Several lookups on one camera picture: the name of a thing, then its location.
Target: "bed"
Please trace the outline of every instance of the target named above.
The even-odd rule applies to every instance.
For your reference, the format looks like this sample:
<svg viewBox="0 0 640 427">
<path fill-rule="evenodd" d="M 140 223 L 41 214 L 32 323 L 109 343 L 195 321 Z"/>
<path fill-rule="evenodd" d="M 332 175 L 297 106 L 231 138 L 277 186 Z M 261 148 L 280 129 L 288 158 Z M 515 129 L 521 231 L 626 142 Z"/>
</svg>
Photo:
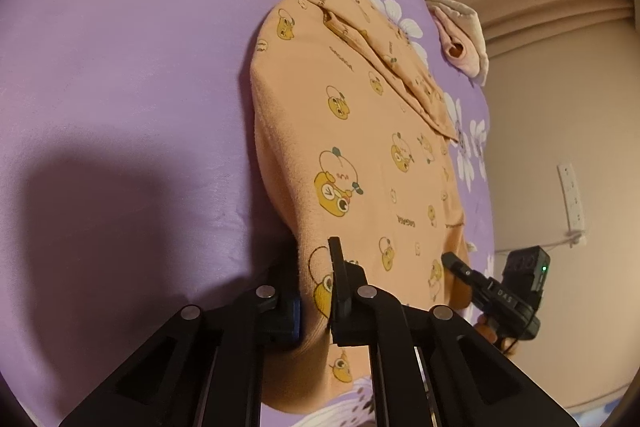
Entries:
<svg viewBox="0 0 640 427">
<path fill-rule="evenodd" d="M 294 250 L 262 187 L 248 79 L 277 1 L 0 0 L 0 373 L 39 425 L 181 305 L 224 305 Z M 455 108 L 465 238 L 492 275 L 481 87 L 444 59 L 423 0 L 380 1 L 417 23 Z M 264 425 L 299 421 L 263 407 Z"/>
</svg>

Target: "folded clothing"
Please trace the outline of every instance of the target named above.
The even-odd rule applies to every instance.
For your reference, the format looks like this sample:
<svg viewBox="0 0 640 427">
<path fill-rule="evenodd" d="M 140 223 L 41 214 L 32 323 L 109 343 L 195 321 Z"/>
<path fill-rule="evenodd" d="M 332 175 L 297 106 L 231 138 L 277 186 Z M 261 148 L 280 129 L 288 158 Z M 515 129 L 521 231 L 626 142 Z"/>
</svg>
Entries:
<svg viewBox="0 0 640 427">
<path fill-rule="evenodd" d="M 431 12 L 435 15 L 434 22 L 446 59 L 469 78 L 478 76 L 480 57 L 471 39 L 440 8 L 434 6 Z"/>
<path fill-rule="evenodd" d="M 484 35 L 482 34 L 482 26 L 480 25 L 478 13 L 466 4 L 454 0 L 425 0 L 425 2 L 432 12 L 435 13 L 434 10 L 436 8 L 439 9 L 454 26 L 462 30 L 461 32 L 456 32 L 458 37 L 460 37 L 461 34 L 465 34 L 473 44 L 479 57 L 479 70 L 474 76 L 469 75 L 469 79 L 476 84 L 480 84 L 480 86 L 484 86 L 486 76 L 489 73 L 489 57 L 486 54 L 486 43 L 484 42 Z M 442 24 L 442 20 L 437 14 L 436 19 Z M 469 70 L 475 72 L 476 69 L 474 67 L 469 68 Z"/>
<path fill-rule="evenodd" d="M 283 0 L 251 77 L 260 173 L 298 242 L 305 333 L 266 360 L 263 400 L 308 412 L 370 373 L 366 349 L 330 346 L 328 237 L 403 304 L 468 305 L 440 263 L 467 257 L 448 151 L 458 133 L 425 63 L 369 0 Z"/>
</svg>

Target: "cartoon eye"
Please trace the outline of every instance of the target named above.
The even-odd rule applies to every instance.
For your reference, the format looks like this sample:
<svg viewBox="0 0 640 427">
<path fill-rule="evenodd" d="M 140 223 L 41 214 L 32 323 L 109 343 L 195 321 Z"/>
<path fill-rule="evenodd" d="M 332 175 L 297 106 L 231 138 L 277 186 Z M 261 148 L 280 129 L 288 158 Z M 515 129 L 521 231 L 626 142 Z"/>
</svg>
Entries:
<svg viewBox="0 0 640 427">
<path fill-rule="evenodd" d="M 349 210 L 349 201 L 345 200 L 344 198 L 340 198 L 338 200 L 338 208 L 340 208 L 341 211 L 346 212 L 347 210 Z"/>
<path fill-rule="evenodd" d="M 322 279 L 322 286 L 324 289 L 331 293 L 331 289 L 334 287 L 334 280 L 330 275 L 325 275 L 324 279 Z"/>
<path fill-rule="evenodd" d="M 334 188 L 328 184 L 325 183 L 322 186 L 322 195 L 327 199 L 327 200 L 333 200 L 335 198 L 335 190 Z"/>
</svg>

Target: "human hand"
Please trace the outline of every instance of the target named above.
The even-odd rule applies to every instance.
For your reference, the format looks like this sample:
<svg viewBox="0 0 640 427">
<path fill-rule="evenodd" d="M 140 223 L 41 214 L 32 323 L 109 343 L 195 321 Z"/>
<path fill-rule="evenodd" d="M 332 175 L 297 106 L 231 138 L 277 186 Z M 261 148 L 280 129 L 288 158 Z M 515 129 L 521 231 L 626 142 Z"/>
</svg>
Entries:
<svg viewBox="0 0 640 427">
<path fill-rule="evenodd" d="M 480 333 L 484 338 L 487 339 L 491 344 L 495 344 L 498 340 L 498 334 L 495 332 L 494 328 L 489 326 L 487 323 L 488 320 L 485 315 L 480 315 L 478 317 L 478 322 L 474 326 L 475 330 Z M 514 343 L 514 339 L 503 339 L 502 345 L 500 346 L 500 350 L 504 351 L 505 349 L 509 349 L 505 356 L 510 359 L 517 352 L 518 344 Z"/>
</svg>

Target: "beige wall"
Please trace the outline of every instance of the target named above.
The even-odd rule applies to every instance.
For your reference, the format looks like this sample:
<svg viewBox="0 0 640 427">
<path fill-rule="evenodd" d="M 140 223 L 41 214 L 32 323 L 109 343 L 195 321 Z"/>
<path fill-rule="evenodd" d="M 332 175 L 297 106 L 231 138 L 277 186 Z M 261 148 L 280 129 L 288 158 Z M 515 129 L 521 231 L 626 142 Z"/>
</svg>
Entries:
<svg viewBox="0 0 640 427">
<path fill-rule="evenodd" d="M 616 21 L 508 52 L 485 93 L 497 249 L 564 237 L 556 166 L 574 165 L 588 243 L 550 252 L 542 329 L 514 359 L 572 407 L 640 365 L 640 35 Z"/>
</svg>

